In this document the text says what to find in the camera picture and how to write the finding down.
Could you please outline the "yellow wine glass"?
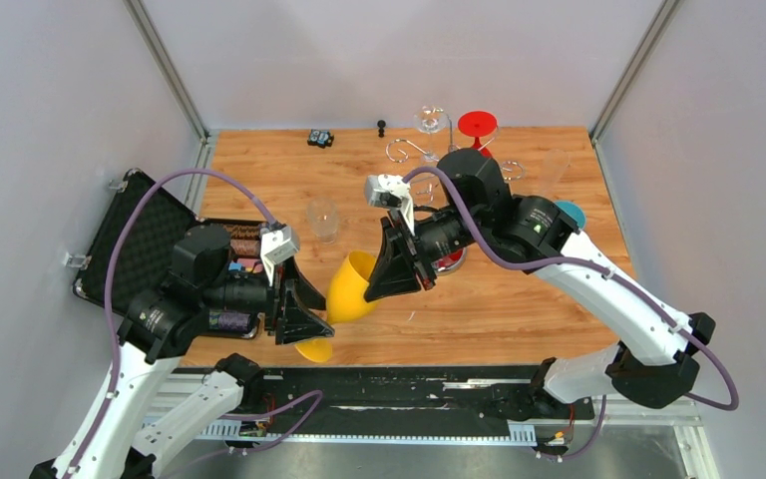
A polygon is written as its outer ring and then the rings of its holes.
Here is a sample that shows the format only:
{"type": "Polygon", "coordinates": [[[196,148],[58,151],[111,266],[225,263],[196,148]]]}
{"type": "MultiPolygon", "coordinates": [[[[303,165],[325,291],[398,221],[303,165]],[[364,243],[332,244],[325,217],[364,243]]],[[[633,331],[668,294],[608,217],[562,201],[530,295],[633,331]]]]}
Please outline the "yellow wine glass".
{"type": "MultiPolygon", "coordinates": [[[[350,252],[333,275],[326,293],[326,323],[332,327],[353,322],[371,314],[378,300],[366,300],[364,294],[370,285],[370,276],[376,262],[371,253],[350,252]]],[[[296,343],[296,351],[313,363],[324,363],[333,354],[328,338],[314,338],[296,343]]]]}

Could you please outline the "clear ribbed goblet glass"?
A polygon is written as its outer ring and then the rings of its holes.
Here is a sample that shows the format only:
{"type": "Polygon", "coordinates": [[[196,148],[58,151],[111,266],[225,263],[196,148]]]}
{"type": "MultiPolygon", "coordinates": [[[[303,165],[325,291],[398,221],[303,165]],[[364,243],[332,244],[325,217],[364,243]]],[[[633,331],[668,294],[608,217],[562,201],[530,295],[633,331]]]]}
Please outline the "clear ribbed goblet glass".
{"type": "Polygon", "coordinates": [[[336,204],[327,198],[314,198],[306,208],[307,219],[315,237],[334,243],[338,236],[339,217],[336,204]]]}

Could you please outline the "blue wine glass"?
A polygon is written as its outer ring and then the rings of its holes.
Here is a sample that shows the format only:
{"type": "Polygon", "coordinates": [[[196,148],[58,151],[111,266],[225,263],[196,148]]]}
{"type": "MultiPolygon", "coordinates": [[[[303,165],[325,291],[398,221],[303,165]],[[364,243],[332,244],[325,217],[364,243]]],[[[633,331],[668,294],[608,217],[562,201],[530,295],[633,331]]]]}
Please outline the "blue wine glass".
{"type": "Polygon", "coordinates": [[[556,205],[572,218],[581,230],[585,227],[586,215],[579,205],[571,201],[556,201],[556,205]]]}

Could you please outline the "clear champagne flute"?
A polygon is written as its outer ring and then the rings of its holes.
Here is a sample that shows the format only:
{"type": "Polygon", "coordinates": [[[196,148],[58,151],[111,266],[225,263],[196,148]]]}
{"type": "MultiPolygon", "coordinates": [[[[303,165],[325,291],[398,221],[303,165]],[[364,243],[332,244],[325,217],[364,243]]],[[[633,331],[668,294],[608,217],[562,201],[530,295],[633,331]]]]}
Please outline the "clear champagne flute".
{"type": "Polygon", "coordinates": [[[539,196],[550,198],[553,195],[570,163],[570,156],[564,150],[552,149],[546,152],[539,174],[539,196]]]}

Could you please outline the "clear wine glass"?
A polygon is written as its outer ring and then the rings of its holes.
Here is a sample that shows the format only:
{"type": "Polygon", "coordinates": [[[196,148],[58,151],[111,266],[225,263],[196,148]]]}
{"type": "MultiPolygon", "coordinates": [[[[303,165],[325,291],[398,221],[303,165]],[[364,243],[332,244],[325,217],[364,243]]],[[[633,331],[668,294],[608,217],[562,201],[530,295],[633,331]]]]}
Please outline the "clear wine glass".
{"type": "Polygon", "coordinates": [[[434,147],[437,134],[449,127],[449,116],[440,107],[433,105],[422,106],[413,116],[415,129],[426,136],[426,147],[423,158],[426,163],[437,163],[440,156],[434,147]]]}

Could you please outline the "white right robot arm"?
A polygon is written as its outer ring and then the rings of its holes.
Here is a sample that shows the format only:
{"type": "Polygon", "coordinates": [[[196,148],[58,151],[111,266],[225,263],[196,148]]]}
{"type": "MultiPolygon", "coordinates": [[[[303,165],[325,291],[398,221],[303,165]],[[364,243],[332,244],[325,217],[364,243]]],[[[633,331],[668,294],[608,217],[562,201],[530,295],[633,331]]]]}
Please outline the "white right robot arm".
{"type": "Polygon", "coordinates": [[[514,194],[500,165],[478,151],[449,153],[430,172],[448,203],[421,220],[406,178],[368,177],[367,202],[387,214],[366,300],[431,289],[438,260],[476,245],[495,264],[561,289],[617,337],[596,353],[545,360],[529,391],[536,412],[555,416],[593,395],[617,393],[651,409],[691,395],[696,354],[707,351],[715,329],[709,315],[687,314],[656,298],[556,203],[514,194]]]}

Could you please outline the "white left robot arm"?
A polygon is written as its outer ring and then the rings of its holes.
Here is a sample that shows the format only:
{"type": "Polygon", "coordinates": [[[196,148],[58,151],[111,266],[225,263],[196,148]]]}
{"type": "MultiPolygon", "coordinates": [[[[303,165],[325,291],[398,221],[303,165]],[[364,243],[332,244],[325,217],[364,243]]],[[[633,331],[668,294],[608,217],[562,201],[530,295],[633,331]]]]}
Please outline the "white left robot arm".
{"type": "Polygon", "coordinates": [[[215,310],[264,313],[284,342],[294,322],[304,337],[328,337],[325,300],[299,273],[299,240],[287,225],[261,230],[262,271],[233,271],[229,231],[216,224],[187,231],[168,250],[163,275],[132,296],[114,336],[105,383],[71,443],[37,464],[35,478],[157,478],[168,463],[221,415],[257,410],[264,373],[237,353],[221,359],[201,386],[149,427],[142,422],[161,386],[215,310]]]}

